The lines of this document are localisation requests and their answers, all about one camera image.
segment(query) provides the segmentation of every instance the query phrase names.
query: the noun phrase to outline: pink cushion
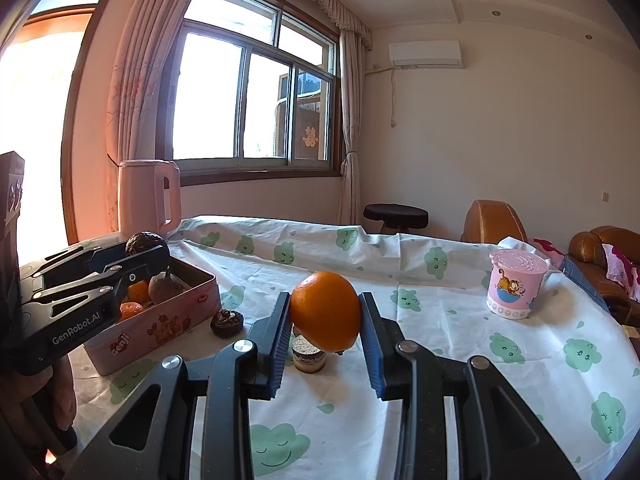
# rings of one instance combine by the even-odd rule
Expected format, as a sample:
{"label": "pink cushion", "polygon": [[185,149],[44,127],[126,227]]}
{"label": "pink cushion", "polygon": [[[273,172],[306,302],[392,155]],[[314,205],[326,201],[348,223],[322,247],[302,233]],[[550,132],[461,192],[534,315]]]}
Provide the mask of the pink cushion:
{"label": "pink cushion", "polygon": [[634,301],[640,301],[640,269],[610,244],[602,244],[607,256],[607,279],[621,285]]}
{"label": "pink cushion", "polygon": [[631,262],[613,245],[602,244],[602,248],[607,257],[607,279],[629,291],[633,279]]}
{"label": "pink cushion", "polygon": [[564,254],[558,251],[555,245],[553,245],[549,240],[543,240],[542,238],[531,238],[529,240],[529,245],[534,246],[541,253],[546,254],[546,257],[551,261],[551,265],[553,265],[556,269],[559,269],[562,260],[564,260]]}

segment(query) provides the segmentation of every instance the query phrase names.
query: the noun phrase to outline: window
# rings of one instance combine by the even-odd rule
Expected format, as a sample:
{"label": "window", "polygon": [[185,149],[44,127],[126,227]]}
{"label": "window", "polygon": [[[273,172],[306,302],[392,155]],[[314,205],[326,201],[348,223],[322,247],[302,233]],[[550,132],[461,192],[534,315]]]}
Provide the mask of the window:
{"label": "window", "polygon": [[[25,159],[18,218],[21,265],[68,245],[61,147],[72,73],[98,0],[41,0],[0,57],[0,153]],[[60,14],[60,7],[74,6]]]}
{"label": "window", "polygon": [[192,0],[173,52],[158,156],[183,176],[332,168],[334,40],[271,0]]}

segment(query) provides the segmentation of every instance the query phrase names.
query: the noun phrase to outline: black stool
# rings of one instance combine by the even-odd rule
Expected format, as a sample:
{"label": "black stool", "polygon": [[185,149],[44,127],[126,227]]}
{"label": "black stool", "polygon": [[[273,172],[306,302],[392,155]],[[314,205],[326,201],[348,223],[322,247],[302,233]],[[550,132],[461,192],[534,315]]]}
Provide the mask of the black stool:
{"label": "black stool", "polygon": [[369,204],[364,218],[383,221],[381,234],[409,233],[409,229],[424,229],[429,225],[429,213],[418,207],[399,204]]}

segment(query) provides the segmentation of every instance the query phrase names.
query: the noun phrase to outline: person's hand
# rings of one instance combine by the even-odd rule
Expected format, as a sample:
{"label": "person's hand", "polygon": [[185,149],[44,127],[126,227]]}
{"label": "person's hand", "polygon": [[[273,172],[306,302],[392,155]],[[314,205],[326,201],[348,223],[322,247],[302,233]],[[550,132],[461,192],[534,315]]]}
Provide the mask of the person's hand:
{"label": "person's hand", "polygon": [[76,418],[74,378],[67,356],[34,376],[27,377],[17,372],[0,374],[0,411],[23,446],[38,446],[42,438],[27,420],[20,403],[45,386],[53,399],[56,423],[61,430],[67,430]]}

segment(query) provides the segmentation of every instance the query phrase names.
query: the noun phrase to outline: pink cup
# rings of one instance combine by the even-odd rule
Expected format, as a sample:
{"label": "pink cup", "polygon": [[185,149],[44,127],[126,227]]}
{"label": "pink cup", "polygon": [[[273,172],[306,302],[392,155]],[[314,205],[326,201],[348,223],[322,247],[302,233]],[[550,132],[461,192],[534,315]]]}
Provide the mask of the pink cup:
{"label": "pink cup", "polygon": [[491,272],[486,306],[506,319],[523,319],[531,312],[549,264],[536,254],[500,249],[490,254]]}

